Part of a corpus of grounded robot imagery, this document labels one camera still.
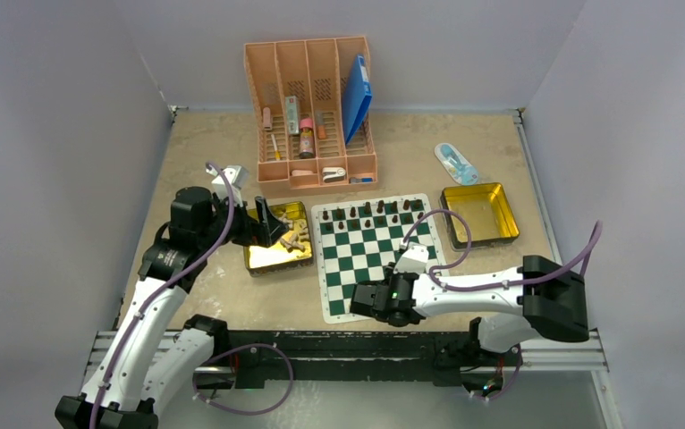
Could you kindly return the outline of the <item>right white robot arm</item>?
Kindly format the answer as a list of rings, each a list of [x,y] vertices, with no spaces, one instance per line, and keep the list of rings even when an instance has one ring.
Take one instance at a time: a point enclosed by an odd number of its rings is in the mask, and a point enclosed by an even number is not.
[[[386,266],[383,280],[357,283],[349,310],[393,327],[479,313],[476,333],[465,340],[468,357],[479,364],[529,339],[578,343],[590,331],[583,276],[542,256],[495,273],[436,277],[408,257]]]

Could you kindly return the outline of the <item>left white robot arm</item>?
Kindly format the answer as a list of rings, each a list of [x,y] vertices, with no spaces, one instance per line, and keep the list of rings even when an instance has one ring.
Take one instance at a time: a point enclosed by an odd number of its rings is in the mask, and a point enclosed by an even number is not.
[[[143,255],[135,294],[106,356],[81,393],[63,396],[56,406],[61,427],[155,428],[197,367],[220,365],[246,349],[233,347],[226,322],[195,315],[173,348],[155,358],[168,324],[217,248],[228,242],[269,248],[287,233],[264,198],[255,203],[258,215],[252,217],[233,188],[176,193],[169,222]]]

